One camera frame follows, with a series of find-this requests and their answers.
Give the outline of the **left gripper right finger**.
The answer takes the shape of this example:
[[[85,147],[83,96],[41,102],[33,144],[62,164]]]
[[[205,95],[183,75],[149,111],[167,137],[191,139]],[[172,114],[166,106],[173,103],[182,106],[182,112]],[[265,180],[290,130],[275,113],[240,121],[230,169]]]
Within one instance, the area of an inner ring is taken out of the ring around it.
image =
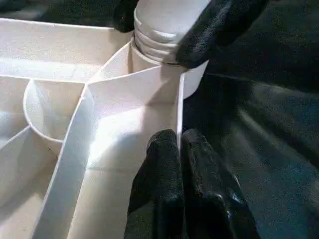
[[[189,238],[258,239],[236,177],[199,131],[183,133],[181,160]]]

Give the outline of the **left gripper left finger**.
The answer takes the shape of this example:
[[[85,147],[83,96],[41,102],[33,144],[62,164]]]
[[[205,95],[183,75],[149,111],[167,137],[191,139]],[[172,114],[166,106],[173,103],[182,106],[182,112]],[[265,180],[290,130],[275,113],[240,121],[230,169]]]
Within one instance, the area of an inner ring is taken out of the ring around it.
[[[125,238],[184,239],[184,191],[176,134],[155,133],[133,179]]]

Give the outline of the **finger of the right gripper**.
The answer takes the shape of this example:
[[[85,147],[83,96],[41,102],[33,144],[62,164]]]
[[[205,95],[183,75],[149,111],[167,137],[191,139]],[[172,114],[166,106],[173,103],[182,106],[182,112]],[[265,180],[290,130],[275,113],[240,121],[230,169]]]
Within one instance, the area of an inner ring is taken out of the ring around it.
[[[219,48],[231,45],[264,11],[267,0],[210,1],[180,42],[179,65],[193,69],[213,57]]]
[[[134,29],[134,10],[138,0],[120,0],[113,12],[113,27],[119,32],[130,32]]]

